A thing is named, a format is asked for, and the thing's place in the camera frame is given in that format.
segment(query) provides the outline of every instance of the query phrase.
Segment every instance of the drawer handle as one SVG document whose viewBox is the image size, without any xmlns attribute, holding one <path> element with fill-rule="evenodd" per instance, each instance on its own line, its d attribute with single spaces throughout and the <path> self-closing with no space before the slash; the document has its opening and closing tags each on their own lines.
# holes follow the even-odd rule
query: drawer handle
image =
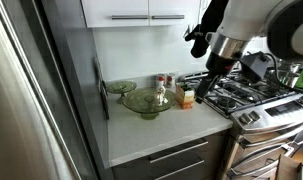
<svg viewBox="0 0 303 180">
<path fill-rule="evenodd" d="M 184 19 L 184 15 L 163 15 L 152 16 L 152 19 Z"/>
<path fill-rule="evenodd" d="M 148 15 L 112 15 L 112 20 L 149 19 Z"/>
<path fill-rule="evenodd" d="M 203 143 L 197 144 L 197 145 L 195 145 L 195 146 L 191 146 L 191 147 L 186 148 L 186 149 L 182 149 L 182 150 L 180 150 L 180 151 L 174 152 L 174 153 L 172 153 L 172 154 L 168 154 L 168 155 L 166 155 L 166 156 L 162 156 L 162 157 L 157 158 L 157 159 L 153 159 L 153 160 L 150 161 L 150 163 L 155 163 L 155 162 L 158 162 L 158 161 L 167 159 L 167 158 L 169 158 L 169 157 L 171 157 L 171 156 L 175 156 L 175 155 L 177 155 L 177 154 L 180 154 L 180 153 L 189 151 L 189 150 L 191 150 L 191 149 L 195 149 L 195 148 L 200 147 L 200 146 L 204 146 L 204 145 L 206 145 L 206 144 L 208 144 L 208 141 L 205 141 L 205 142 L 203 142 Z"/>
<path fill-rule="evenodd" d="M 190 169 L 190 168 L 192 168 L 192 167 L 194 167 L 194 166 L 197 166 L 197 165 L 200 165 L 200 164 L 202 164 L 202 163 L 204 163 L 204 160 L 201 160 L 201 161 L 199 161 L 199 162 L 197 162 L 197 163 L 191 164 L 190 166 L 187 166 L 187 167 L 184 167 L 184 168 L 182 168 L 182 169 L 176 170 L 176 171 L 174 171 L 174 172 L 172 172 L 172 173 L 166 174 L 166 175 L 161 176 L 161 177 L 159 177 L 159 178 L 157 178 L 157 179 L 154 179 L 154 180 L 161 180 L 161 179 L 170 177 L 170 176 L 172 176 L 172 175 L 174 175 L 174 174 L 177 174 L 177 173 L 182 172 L 182 171 L 184 171 L 184 170 Z"/>
</svg>

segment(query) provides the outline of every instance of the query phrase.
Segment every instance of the white backsplash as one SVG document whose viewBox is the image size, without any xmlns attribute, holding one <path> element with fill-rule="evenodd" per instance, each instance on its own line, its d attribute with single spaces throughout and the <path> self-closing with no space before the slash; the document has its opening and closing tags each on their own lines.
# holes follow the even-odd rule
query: white backsplash
<svg viewBox="0 0 303 180">
<path fill-rule="evenodd" d="M 105 81 L 206 70 L 210 51 L 202 58 L 193 58 L 190 54 L 193 42 L 185 42 L 182 37 L 185 30 L 186 26 L 93 29 Z M 248 50 L 266 51 L 267 46 L 257 39 L 249 44 Z"/>
</svg>

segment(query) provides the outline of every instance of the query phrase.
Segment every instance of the lower cabinet drawer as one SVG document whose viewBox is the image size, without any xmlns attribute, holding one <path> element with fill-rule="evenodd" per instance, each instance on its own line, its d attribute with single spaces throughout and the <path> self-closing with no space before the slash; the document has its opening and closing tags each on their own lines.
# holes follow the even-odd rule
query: lower cabinet drawer
<svg viewBox="0 0 303 180">
<path fill-rule="evenodd" d="M 221 162 L 224 136 L 215 134 L 208 138 L 209 143 L 201 138 L 115 166 L 113 167 L 115 179 L 213 179 Z"/>
</svg>

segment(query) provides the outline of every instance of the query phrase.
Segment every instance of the white cabinet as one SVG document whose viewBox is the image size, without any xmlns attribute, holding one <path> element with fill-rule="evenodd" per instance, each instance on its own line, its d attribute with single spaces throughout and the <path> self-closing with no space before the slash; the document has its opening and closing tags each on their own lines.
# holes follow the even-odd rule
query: white cabinet
<svg viewBox="0 0 303 180">
<path fill-rule="evenodd" d="M 200 0 L 149 0 L 150 25 L 195 24 Z"/>
<path fill-rule="evenodd" d="M 148 26 L 148 0 L 82 0 L 87 27 Z"/>
<path fill-rule="evenodd" d="M 87 27 L 197 24 L 201 0 L 82 0 Z"/>
</svg>

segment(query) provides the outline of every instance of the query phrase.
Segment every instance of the glass cake stand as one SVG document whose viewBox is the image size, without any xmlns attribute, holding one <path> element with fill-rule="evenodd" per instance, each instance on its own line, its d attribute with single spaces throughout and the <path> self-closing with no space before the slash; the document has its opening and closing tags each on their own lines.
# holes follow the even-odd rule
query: glass cake stand
<svg viewBox="0 0 303 180">
<path fill-rule="evenodd" d="M 157 104 L 154 98 L 155 88 L 140 88 L 128 93 L 124 98 L 123 104 L 128 109 L 141 113 L 141 117 L 146 120 L 153 120 L 159 116 L 159 112 L 170 109 L 175 104 L 175 94 L 166 90 L 164 97 L 167 103 Z"/>
<path fill-rule="evenodd" d="M 123 104 L 125 98 L 124 93 L 130 92 L 137 87 L 137 84 L 133 81 L 119 81 L 107 86 L 107 91 L 112 94 L 121 94 L 121 97 L 117 100 L 118 104 Z"/>
</svg>

